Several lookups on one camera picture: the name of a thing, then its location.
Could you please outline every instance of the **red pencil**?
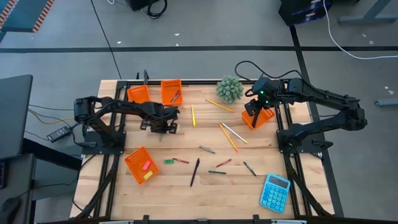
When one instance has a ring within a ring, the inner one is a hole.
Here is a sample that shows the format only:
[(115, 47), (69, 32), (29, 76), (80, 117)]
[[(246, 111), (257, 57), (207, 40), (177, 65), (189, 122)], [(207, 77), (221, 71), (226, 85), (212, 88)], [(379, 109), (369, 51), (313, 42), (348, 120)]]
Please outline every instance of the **red pencil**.
[(175, 161), (179, 161), (179, 162), (183, 162), (183, 163), (189, 164), (188, 161), (183, 161), (182, 159), (177, 159), (177, 158), (172, 158), (172, 159), (174, 159)]
[(222, 165), (226, 164), (227, 162), (230, 162), (231, 160), (232, 159), (228, 159), (227, 161), (224, 161), (224, 162), (218, 164), (216, 167), (222, 166)]

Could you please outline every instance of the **green eraser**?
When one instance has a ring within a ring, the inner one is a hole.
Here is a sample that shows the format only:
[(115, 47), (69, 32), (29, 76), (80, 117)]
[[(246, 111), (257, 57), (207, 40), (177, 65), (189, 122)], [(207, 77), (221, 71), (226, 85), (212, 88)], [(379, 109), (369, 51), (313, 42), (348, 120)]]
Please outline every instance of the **green eraser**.
[(164, 160), (164, 164), (173, 164), (174, 163), (174, 159), (165, 159)]

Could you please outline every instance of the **white cable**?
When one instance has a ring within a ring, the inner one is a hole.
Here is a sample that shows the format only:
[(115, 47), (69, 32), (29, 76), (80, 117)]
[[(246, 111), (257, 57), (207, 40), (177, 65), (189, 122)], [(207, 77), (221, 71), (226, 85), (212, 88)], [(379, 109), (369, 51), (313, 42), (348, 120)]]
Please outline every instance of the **white cable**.
[(328, 20), (329, 36), (330, 36), (331, 40), (333, 41), (333, 43), (335, 43), (335, 45), (336, 45), (338, 48), (340, 48), (340, 50), (346, 52), (349, 56), (351, 56), (351, 57), (353, 57), (353, 58), (356, 58), (356, 59), (362, 59), (362, 60), (380, 59), (380, 58), (398, 58), (398, 55), (362, 58), (362, 57), (358, 57), (358, 56), (355, 56), (355, 55), (350, 54), (349, 52), (347, 52), (346, 50), (344, 50), (343, 48), (341, 48), (341, 47), (336, 43), (336, 41), (334, 40), (333, 36), (331, 35), (331, 32), (330, 32), (330, 20), (329, 20), (329, 15), (328, 15), (328, 9), (326, 8), (326, 2), (325, 2), (325, 0), (323, 0), (323, 8), (325, 9), (325, 12), (326, 12), (326, 18), (327, 18), (327, 20)]

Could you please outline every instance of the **calculator screen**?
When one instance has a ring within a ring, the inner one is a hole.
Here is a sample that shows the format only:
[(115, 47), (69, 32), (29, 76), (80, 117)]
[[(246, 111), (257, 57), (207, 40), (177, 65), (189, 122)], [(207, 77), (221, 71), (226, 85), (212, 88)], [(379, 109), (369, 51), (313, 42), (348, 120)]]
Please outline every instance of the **calculator screen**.
[(287, 186), (289, 185), (287, 182), (284, 182), (283, 180), (280, 180), (280, 179), (275, 178), (273, 176), (269, 177), (269, 182), (273, 183), (273, 184), (276, 184), (278, 186), (281, 186), (283, 188), (287, 188)]

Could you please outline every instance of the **yellow wire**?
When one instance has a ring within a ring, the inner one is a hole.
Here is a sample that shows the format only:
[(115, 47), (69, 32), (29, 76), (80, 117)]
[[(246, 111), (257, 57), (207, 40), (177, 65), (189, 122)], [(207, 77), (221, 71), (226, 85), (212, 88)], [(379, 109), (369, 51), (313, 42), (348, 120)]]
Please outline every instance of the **yellow wire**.
[[(57, 124), (57, 123), (59, 123), (59, 122), (62, 122), (62, 121), (45, 122), (45, 121), (42, 121), (42, 120), (40, 119), (40, 117), (35, 113), (35, 111), (32, 111), (31, 109), (28, 109), (28, 112), (30, 112), (31, 114), (33, 114), (33, 115), (34, 115), (41, 123), (43, 123), (43, 124)], [(64, 120), (64, 121), (67, 121), (67, 120), (69, 120), (69, 119), (74, 119), (74, 117), (64, 118), (63, 120)]]

